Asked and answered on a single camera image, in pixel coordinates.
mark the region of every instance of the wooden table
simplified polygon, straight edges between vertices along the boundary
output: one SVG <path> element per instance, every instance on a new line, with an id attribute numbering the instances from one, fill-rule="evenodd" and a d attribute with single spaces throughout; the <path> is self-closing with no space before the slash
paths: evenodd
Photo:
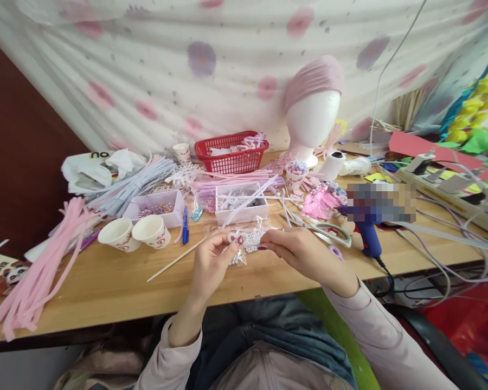
<path id="1" fill-rule="evenodd" d="M 278 153 L 266 153 L 262 165 L 277 156 Z M 346 187 L 347 183 L 364 183 L 365 180 L 339 177 L 337 182 Z M 437 217 L 452 220 L 446 210 L 429 202 L 418 200 L 418 208 Z M 270 211 L 273 214 L 269 219 L 271 224 L 284 226 L 285 220 L 279 215 L 282 209 L 270 207 Z M 45 306 L 38 329 L 33 333 L 17 330 L 16 337 L 60 332 L 177 311 L 189 290 L 194 253 L 184 257 L 152 282 L 146 283 L 146 280 L 204 238 L 208 224 L 214 221 L 214 217 L 205 213 L 198 223 L 190 224 L 190 242 L 185 246 L 172 243 L 163 250 L 154 250 L 147 245 L 141 245 L 135 252 L 127 254 L 98 242 L 93 243 L 78 256 L 57 296 Z M 417 223 L 460 234 L 458 230 L 420 214 Z M 343 226 L 349 232 L 354 228 L 354 224 L 347 221 Z M 488 235 L 475 226 L 473 230 Z M 175 239 L 179 228 L 170 229 L 170 233 L 172 239 Z M 434 267 L 395 232 L 378 231 L 378 236 L 383 248 L 383 261 L 393 275 Z M 460 264 L 480 259 L 480 254 L 467 245 L 432 235 L 422 234 L 421 237 L 431 252 L 446 264 Z M 340 248 L 347 264 L 364 280 L 384 276 L 375 262 L 362 254 L 362 247 L 360 236 L 354 234 L 352 247 Z M 243 301 L 319 286 L 318 283 L 297 273 L 270 251 L 252 253 L 247 256 L 247 260 L 248 264 L 245 266 L 231 266 L 228 269 L 210 304 Z"/>

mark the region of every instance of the pink sleeve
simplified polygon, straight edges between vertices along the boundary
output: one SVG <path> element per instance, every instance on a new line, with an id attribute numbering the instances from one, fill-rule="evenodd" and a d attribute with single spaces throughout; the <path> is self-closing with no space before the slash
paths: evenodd
<path id="1" fill-rule="evenodd" d="M 351 298 L 322 288 L 349 326 L 383 390 L 458 389 L 361 281 Z"/>
<path id="2" fill-rule="evenodd" d="M 134 390 L 183 390 L 186 388 L 190 367 L 201 350 L 202 331 L 197 340 L 187 347 L 172 348 L 168 343 L 168 329 L 175 316 L 165 323 L 161 341 L 139 376 Z"/>

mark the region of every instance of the green chair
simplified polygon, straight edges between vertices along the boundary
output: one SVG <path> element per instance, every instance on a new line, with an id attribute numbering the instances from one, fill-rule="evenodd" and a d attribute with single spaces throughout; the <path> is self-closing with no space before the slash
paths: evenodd
<path id="1" fill-rule="evenodd" d="M 363 356 L 356 339 L 331 305 L 324 291 L 320 288 L 301 291 L 297 293 L 297 296 L 313 313 L 322 319 L 329 335 L 347 352 L 358 389 L 381 390 L 373 370 L 370 368 L 365 356 Z"/>

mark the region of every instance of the white thread spool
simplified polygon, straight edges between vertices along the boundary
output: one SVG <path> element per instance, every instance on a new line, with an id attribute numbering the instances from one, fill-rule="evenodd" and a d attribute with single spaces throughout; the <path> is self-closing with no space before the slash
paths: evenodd
<path id="1" fill-rule="evenodd" d="M 338 172 L 340 176 L 366 174 L 370 170 L 370 160 L 367 157 L 358 157 L 343 163 L 342 169 Z"/>
<path id="2" fill-rule="evenodd" d="M 343 166 L 345 155 L 340 152 L 329 154 L 324 163 L 318 170 L 318 177 L 323 181 L 334 181 L 338 176 L 338 172 Z"/>

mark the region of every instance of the red plastic basket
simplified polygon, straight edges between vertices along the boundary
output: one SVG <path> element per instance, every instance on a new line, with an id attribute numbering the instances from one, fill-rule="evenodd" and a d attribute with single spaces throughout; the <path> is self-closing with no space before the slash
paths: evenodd
<path id="1" fill-rule="evenodd" d="M 197 141 L 195 143 L 195 154 L 208 172 L 224 174 L 253 172 L 259 168 L 264 150 L 269 148 L 269 142 L 266 140 L 257 149 L 223 154 L 216 157 L 211 156 L 211 148 L 222 149 L 240 145 L 245 137 L 253 137 L 256 134 L 257 132 L 254 131 L 245 131 Z"/>

